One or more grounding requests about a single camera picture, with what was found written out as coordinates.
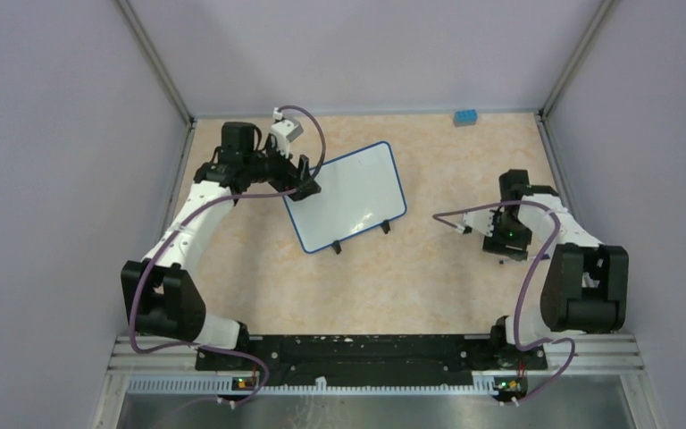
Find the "blue framed whiteboard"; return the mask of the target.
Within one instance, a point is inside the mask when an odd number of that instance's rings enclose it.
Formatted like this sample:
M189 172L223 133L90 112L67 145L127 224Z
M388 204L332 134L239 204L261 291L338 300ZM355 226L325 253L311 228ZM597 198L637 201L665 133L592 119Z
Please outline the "blue framed whiteboard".
M284 198L301 249L340 252L344 240L372 229L390 232L407 212L393 149L380 141L323 164L316 178L322 191L293 201Z

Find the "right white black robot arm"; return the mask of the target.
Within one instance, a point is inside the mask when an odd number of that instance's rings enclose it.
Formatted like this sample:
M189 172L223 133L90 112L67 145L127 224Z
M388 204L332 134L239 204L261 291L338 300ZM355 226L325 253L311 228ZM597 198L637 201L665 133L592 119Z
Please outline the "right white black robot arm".
M500 175L502 207L489 211L483 251L523 261L533 239L542 243L548 272L537 306L501 318L506 333L488 344L490 361L511 368L524 346L568 335L611 333L626 318L629 255L587 232L548 185L532 185L525 170Z

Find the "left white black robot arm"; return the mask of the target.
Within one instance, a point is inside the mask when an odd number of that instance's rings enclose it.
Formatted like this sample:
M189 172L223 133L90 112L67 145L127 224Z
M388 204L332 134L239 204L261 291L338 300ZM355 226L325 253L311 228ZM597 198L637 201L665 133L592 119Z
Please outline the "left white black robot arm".
M210 314L192 277L222 219L255 183L268 183L293 200L321 191L307 156L292 160L290 144L303 132L294 119L277 119L263 146L250 122L222 125L221 144L197 170L186 201L157 244L141 261L121 270L121 286L133 333L215 347L229 369L250 359L238 321Z

